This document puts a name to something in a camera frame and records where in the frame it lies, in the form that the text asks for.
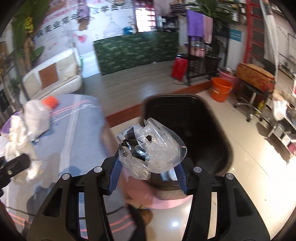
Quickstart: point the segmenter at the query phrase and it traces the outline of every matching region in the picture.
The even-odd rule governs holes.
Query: window
[[[135,12],[139,32],[148,32],[156,28],[153,2],[135,1]]]

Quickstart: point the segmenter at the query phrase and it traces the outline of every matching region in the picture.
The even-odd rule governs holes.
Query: green patterned reception desk
[[[145,32],[101,39],[94,49],[102,75],[153,62],[173,60],[178,33]]]

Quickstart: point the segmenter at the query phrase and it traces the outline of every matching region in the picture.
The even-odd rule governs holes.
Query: white sofa
[[[55,64],[58,81],[42,89],[39,71]],[[32,69],[23,77],[23,85],[30,99],[42,99],[47,96],[72,93],[82,86],[81,63],[76,48],[68,49],[46,60]],[[27,99],[20,92],[20,103],[25,104]]]

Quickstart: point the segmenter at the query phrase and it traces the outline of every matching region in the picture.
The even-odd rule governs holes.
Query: bucket handle
[[[217,91],[217,89],[212,88],[213,92],[215,92],[216,94],[220,95],[220,94],[228,94],[232,91],[233,88],[230,88],[228,91],[224,92],[224,93],[220,93],[219,91]]]

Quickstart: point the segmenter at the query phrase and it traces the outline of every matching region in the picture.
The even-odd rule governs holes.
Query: black trash bin
[[[219,121],[206,101],[190,94],[163,94],[146,99],[142,117],[152,117],[174,131],[187,146],[187,157],[211,174],[223,176],[232,163],[232,148]],[[151,174],[148,183],[163,191],[178,190],[177,181],[163,181]],[[158,195],[160,199],[178,199],[178,195]]]

